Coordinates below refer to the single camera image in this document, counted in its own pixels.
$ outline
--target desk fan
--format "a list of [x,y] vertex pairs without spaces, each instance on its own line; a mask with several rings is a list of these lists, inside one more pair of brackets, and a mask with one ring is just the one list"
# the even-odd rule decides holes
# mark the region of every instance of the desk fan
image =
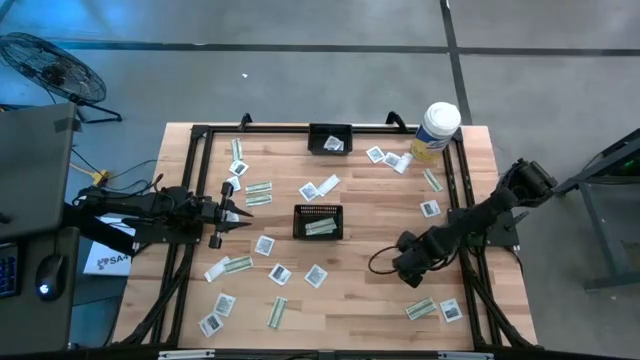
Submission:
[[48,92],[76,103],[115,115],[114,118],[86,120],[83,123],[122,121],[117,112],[96,106],[107,97],[104,81],[73,55],[33,35],[12,32],[0,37],[0,55],[16,71]]

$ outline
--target black basket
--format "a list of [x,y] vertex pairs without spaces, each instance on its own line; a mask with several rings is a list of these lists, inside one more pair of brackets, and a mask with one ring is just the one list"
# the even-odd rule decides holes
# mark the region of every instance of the black basket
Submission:
[[[306,235],[305,225],[330,216],[338,226],[331,234]],[[293,238],[298,240],[342,240],[342,205],[296,205],[293,209]]]
[[[327,150],[324,143],[329,136],[344,141],[344,149],[339,151]],[[313,155],[347,155],[353,150],[351,125],[338,124],[309,124],[309,143],[307,149]]]

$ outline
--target wooden tabletop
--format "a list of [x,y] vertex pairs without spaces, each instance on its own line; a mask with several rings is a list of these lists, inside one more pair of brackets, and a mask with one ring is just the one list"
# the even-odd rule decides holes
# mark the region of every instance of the wooden tabletop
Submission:
[[[156,176],[164,174],[160,185],[180,184],[189,143],[190,123],[167,124],[158,156]],[[498,173],[487,127],[463,128],[464,144],[476,202],[493,191]],[[307,151],[306,134],[216,134],[207,175],[205,195],[219,200],[232,162],[231,139],[242,140],[243,161],[249,165],[240,177],[242,186],[271,181],[273,203],[248,208],[254,215],[252,226],[225,234],[222,248],[206,246],[212,228],[207,227],[204,244],[196,247],[186,297],[180,337],[182,348],[273,348],[273,349],[361,349],[361,350],[463,350],[471,349],[471,337],[462,276],[458,261],[437,272],[428,272],[422,284],[412,289],[396,274],[375,275],[367,261],[377,250],[395,244],[402,231],[416,235],[431,225],[445,222],[450,207],[442,157],[433,163],[414,160],[403,175],[389,166],[373,164],[365,151],[378,145],[397,155],[407,152],[413,136],[354,135],[353,152],[346,157],[312,156]],[[198,147],[191,189],[195,188],[200,168],[202,145]],[[461,184],[458,161],[454,155],[457,184]],[[422,175],[430,168],[445,190],[435,193]],[[341,182],[327,196],[311,204],[342,204],[344,239],[313,242],[293,240],[293,207],[306,201],[298,189],[311,181],[319,185],[336,174]],[[461,204],[464,196],[460,192]],[[233,199],[244,206],[244,190]],[[421,202],[435,199],[443,214],[425,218]],[[271,256],[255,252],[260,235],[276,239]],[[156,300],[160,288],[167,246],[152,245],[137,256],[131,267],[114,341],[131,333]],[[203,274],[224,256],[250,255],[254,268],[222,275],[208,283]],[[388,252],[374,262],[388,269]],[[524,283],[513,255],[503,249],[487,250],[490,277],[497,303],[516,328],[529,341],[535,333]],[[291,272],[287,284],[280,286],[267,277],[276,263]],[[317,264],[328,272],[318,289],[304,281],[305,274]],[[236,297],[233,311],[222,318],[224,327],[206,338],[198,321],[209,314],[220,293]],[[277,296],[288,299],[280,328],[266,325]],[[463,318],[447,324],[438,309],[411,321],[405,308],[426,297],[437,303],[456,298]],[[483,334],[488,339],[486,316],[480,315]],[[173,302],[169,304],[165,324],[169,324]],[[169,327],[165,325],[164,335]]]

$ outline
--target computer monitor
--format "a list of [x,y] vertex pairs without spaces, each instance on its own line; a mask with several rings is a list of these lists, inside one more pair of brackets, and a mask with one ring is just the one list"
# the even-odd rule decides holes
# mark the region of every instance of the computer monitor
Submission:
[[62,221],[76,105],[0,112],[0,243]]

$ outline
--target fan stand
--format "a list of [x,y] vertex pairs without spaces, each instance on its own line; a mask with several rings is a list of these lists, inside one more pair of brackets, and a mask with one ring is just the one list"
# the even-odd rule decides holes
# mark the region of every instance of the fan stand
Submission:
[[120,114],[118,114],[115,111],[111,111],[109,109],[105,109],[103,107],[94,105],[94,104],[89,104],[86,101],[80,99],[77,95],[71,95],[69,96],[69,101],[75,103],[78,106],[88,106],[90,108],[94,108],[103,112],[106,112],[107,114],[111,114],[111,115],[115,115],[116,117],[113,118],[106,118],[106,119],[98,119],[98,120],[87,120],[87,118],[82,114],[82,112],[80,112],[80,109],[77,110],[78,113],[78,117],[80,118],[80,121],[83,124],[97,124],[97,123],[103,123],[103,122],[112,122],[112,121],[117,121],[117,122],[121,122],[122,121],[122,116]]

